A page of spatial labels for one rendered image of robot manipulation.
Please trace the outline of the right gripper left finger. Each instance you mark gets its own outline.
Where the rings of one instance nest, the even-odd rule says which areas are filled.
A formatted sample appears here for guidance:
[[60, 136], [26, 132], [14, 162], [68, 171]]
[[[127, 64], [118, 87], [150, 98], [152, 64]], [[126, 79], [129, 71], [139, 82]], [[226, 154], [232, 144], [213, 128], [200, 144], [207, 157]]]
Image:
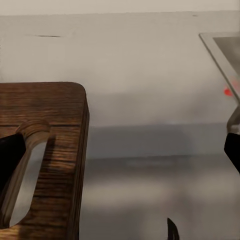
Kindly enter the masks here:
[[21, 133], [0, 138], [0, 193], [26, 152]]

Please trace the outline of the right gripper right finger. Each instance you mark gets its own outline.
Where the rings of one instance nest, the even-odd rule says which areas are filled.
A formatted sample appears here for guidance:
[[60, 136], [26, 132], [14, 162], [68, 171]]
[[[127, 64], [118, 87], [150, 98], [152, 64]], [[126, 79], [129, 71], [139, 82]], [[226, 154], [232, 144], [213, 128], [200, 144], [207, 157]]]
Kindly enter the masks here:
[[240, 173], [240, 135], [235, 133], [229, 133], [225, 145], [224, 151], [232, 161], [234, 166]]

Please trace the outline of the cutting board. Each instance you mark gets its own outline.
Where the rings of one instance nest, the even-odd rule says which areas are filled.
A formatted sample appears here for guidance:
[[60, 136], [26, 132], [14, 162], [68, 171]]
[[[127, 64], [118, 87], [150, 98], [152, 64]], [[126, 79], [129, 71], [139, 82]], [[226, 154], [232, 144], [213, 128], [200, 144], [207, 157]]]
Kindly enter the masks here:
[[76, 82], [0, 83], [0, 139], [49, 132], [29, 211], [0, 229], [0, 240], [72, 240], [87, 109], [85, 88]]

